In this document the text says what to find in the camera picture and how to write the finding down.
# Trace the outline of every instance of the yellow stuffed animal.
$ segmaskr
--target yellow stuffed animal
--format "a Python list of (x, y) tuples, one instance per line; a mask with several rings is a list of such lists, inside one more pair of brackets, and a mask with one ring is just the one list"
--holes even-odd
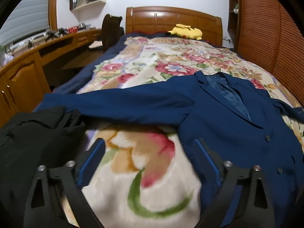
[(196, 39), (201, 40), (202, 39), (202, 31), (197, 28), (191, 28), (191, 26), (186, 26), (183, 24), (176, 24), (176, 27), (174, 27), (171, 31), (168, 31), (171, 33), (171, 35), (177, 35), (182, 37), (183, 39)]

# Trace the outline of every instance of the roller shade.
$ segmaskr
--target roller shade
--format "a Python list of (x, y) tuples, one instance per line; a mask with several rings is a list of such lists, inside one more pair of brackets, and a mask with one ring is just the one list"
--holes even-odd
[(49, 28), (49, 0), (22, 0), (0, 29), (0, 45)]

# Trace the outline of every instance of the cabinet door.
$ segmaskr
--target cabinet door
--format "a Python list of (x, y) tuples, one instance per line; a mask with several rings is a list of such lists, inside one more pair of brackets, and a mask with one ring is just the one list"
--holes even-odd
[(13, 105), (10, 103), (7, 89), (0, 80), (0, 128), (15, 114)]
[(50, 92), (38, 52), (6, 70), (2, 81), (18, 112), (31, 112)]

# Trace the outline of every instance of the floral blanket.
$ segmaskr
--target floral blanket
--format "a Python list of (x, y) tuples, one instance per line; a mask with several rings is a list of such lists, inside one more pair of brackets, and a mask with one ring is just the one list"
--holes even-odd
[[(224, 72), (300, 107), (270, 73), (227, 48), (182, 38), (130, 37), (125, 44), (115, 58), (96, 65), (91, 81), (78, 93), (166, 81), (196, 71)], [(283, 119), (304, 150), (304, 125)], [(201, 183), (176, 132), (170, 127), (97, 124), (87, 131), (89, 147), (104, 138), (106, 153), (83, 193), (101, 223), (106, 228), (194, 227), (200, 218)], [(66, 199), (63, 206), (68, 220), (77, 225)]]

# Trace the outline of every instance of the dark blue bed sheet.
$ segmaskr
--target dark blue bed sheet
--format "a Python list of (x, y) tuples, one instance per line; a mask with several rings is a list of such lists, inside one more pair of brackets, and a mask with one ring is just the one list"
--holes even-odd
[[(122, 51), (126, 45), (124, 42), (128, 37), (146, 37), (149, 39), (157, 38), (157, 37), (170, 37), (174, 38), (176, 36), (167, 36), (165, 32), (155, 33), (155, 34), (146, 34), (141, 32), (132, 32), (128, 33), (120, 38), (118, 43), (111, 48), (109, 48), (100, 58), (98, 58), (96, 61), (92, 62), (91, 64), (84, 67), (78, 74), (76, 74), (72, 79), (70, 79), (68, 82), (64, 83), (63, 85), (55, 88), (53, 90), (53, 93), (60, 93), (60, 94), (68, 94), (68, 93), (76, 93), (79, 89), (84, 87), (93, 76), (93, 70), (95, 69), (95, 65), (100, 64), (101, 62), (112, 59), (115, 56), (119, 54), (120, 51)], [(221, 46), (210, 44), (217, 48), (224, 48)]]

